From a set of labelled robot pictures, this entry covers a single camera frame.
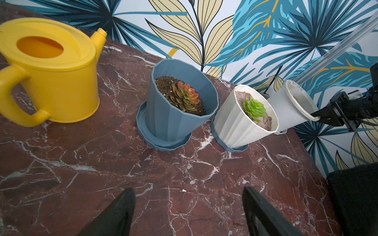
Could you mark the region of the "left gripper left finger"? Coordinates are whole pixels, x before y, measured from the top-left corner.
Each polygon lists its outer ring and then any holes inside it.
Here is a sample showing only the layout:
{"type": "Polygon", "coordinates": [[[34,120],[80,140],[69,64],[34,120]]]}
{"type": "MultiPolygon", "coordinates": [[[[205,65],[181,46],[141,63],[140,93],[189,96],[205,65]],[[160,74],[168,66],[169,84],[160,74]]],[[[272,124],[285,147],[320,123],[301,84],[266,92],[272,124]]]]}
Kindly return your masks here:
{"type": "Polygon", "coordinates": [[[101,214],[85,226],[80,236],[128,236],[136,204],[135,191],[126,188],[101,214]]]}

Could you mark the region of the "white ribbed pot green succulent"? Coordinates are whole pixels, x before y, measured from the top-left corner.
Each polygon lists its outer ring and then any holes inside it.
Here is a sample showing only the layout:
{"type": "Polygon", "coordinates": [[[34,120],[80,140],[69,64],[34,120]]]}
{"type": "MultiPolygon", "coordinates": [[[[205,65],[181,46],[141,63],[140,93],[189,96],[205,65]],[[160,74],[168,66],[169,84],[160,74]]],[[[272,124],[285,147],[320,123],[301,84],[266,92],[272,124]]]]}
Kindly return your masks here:
{"type": "Polygon", "coordinates": [[[214,139],[229,152],[243,152],[250,143],[277,132],[278,128],[279,120],[272,106],[259,92],[246,85],[237,85],[211,120],[214,139]],[[250,94],[264,105],[267,115],[272,118],[270,131],[259,127],[245,114],[237,100],[237,92],[250,94]]]}

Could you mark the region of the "yellow watering can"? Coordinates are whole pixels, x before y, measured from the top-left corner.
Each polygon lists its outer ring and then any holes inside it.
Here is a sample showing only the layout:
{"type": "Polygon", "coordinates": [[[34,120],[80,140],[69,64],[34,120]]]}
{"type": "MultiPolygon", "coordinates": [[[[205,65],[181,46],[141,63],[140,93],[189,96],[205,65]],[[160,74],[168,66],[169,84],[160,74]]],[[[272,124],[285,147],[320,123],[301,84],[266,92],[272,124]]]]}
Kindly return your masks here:
{"type": "Polygon", "coordinates": [[[45,121],[76,123],[99,107],[96,65],[107,33],[91,36],[49,19],[1,24],[1,114],[34,127],[45,121]]]}

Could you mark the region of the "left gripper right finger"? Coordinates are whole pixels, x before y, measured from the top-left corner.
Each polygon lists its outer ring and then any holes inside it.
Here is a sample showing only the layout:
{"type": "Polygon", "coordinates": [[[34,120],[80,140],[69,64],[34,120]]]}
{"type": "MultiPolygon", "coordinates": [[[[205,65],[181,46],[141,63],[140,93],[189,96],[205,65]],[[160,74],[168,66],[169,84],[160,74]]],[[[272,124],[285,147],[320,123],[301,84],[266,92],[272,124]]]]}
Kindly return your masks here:
{"type": "Polygon", "coordinates": [[[242,202],[251,236],[303,235],[253,187],[244,187],[242,202]]]}

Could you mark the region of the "large white round pot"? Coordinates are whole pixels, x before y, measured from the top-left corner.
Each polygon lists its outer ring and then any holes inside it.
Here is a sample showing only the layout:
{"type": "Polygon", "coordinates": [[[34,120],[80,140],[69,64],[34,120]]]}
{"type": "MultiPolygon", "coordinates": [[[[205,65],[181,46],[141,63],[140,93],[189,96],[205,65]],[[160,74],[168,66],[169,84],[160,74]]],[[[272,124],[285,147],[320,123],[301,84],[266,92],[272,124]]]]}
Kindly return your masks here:
{"type": "Polygon", "coordinates": [[[318,107],[307,92],[296,82],[286,80],[283,87],[267,99],[275,111],[279,128],[275,132],[281,134],[289,128],[307,121],[317,122],[320,117],[312,114],[318,111],[318,107]]]}

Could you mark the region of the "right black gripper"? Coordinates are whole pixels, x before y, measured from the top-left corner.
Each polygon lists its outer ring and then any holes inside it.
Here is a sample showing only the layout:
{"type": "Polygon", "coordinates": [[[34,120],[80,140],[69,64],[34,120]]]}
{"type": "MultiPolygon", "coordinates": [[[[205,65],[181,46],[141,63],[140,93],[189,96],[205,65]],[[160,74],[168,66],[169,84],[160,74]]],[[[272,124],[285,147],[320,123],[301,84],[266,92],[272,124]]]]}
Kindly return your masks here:
{"type": "Polygon", "coordinates": [[[356,131],[360,124],[377,126],[367,121],[378,117],[378,65],[370,68],[372,87],[359,98],[350,99],[348,94],[341,92],[331,98],[329,104],[312,113],[318,117],[318,123],[331,126],[346,126],[349,131],[356,131]]]}

